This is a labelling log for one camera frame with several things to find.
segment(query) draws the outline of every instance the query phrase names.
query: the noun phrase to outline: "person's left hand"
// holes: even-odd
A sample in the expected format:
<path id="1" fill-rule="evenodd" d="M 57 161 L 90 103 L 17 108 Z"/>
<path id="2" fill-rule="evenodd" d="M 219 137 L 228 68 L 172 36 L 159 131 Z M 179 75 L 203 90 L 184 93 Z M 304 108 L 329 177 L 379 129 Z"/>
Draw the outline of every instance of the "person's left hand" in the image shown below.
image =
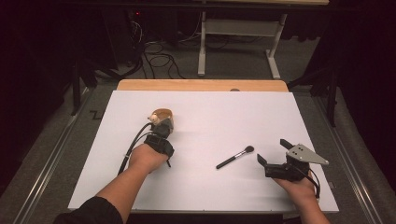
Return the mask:
<path id="1" fill-rule="evenodd" d="M 155 151 L 147 144 L 142 144 L 132 151 L 128 167 L 145 169 L 146 172 L 151 173 L 167 160 L 167 155 Z"/>

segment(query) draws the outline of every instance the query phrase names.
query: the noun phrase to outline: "black makeup brush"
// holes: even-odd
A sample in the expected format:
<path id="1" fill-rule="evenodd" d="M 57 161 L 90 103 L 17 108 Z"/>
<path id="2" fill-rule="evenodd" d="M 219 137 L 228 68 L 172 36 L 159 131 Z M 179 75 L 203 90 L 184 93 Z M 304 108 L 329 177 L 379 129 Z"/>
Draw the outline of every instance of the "black makeup brush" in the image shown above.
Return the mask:
<path id="1" fill-rule="evenodd" d="M 221 168 L 221 167 L 227 165 L 227 164 L 230 163 L 231 161 L 234 161 L 236 158 L 238 158 L 238 157 L 240 157 L 240 156 L 242 156 L 242 155 L 244 155 L 244 154 L 246 154 L 246 153 L 252 152 L 252 151 L 254 151 L 254 147 L 248 146 L 248 147 L 245 148 L 245 150 L 243 150 L 243 151 L 239 152 L 238 154 L 234 155 L 233 157 L 231 157 L 231 158 L 228 159 L 227 161 L 224 161 L 224 162 L 220 163 L 219 165 L 217 165 L 217 166 L 216 166 L 216 169 L 219 169 L 219 168 Z"/>

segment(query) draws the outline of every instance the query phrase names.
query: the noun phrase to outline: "white tabletop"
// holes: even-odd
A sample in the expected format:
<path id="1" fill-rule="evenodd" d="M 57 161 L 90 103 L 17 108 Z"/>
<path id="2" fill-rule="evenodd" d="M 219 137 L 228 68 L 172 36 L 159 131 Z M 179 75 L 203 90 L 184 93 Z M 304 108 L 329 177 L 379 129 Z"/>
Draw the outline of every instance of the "white tabletop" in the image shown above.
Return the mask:
<path id="1" fill-rule="evenodd" d="M 292 93 L 258 91 L 114 91 L 69 209 L 80 207 L 117 175 L 147 116 L 161 107 L 174 113 L 175 129 L 168 138 L 176 150 L 172 168 L 164 164 L 148 176 L 134 211 L 294 211 L 285 191 L 264 176 L 257 153 L 280 164 L 287 150 L 279 139 L 313 146 Z M 216 169 L 246 146 L 255 151 Z M 311 167 L 321 184 L 321 209 L 338 211 L 321 166 Z"/>

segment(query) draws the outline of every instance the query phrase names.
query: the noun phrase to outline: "velcro strap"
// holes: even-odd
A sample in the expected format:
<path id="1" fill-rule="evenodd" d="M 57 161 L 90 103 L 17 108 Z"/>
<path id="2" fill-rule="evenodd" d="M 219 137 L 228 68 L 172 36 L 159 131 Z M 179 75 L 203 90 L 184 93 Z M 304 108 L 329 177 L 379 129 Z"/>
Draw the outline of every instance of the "velcro strap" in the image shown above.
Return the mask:
<path id="1" fill-rule="evenodd" d="M 168 140 L 161 138 L 158 135 L 149 134 L 146 137 L 145 143 L 157 152 L 167 155 L 169 159 L 172 157 L 175 151 Z"/>

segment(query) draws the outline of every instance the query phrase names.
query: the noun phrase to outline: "brush handle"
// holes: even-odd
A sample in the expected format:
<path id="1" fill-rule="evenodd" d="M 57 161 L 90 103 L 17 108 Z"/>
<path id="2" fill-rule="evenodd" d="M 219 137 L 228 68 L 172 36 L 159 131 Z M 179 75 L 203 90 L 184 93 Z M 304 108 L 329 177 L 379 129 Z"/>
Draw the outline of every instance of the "brush handle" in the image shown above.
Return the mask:
<path id="1" fill-rule="evenodd" d="M 231 157 L 230 159 L 228 159 L 227 161 L 224 161 L 222 163 L 220 163 L 219 165 L 216 166 L 216 169 L 219 169 L 225 165 L 227 165 L 228 163 L 232 162 L 235 160 L 235 157 Z"/>

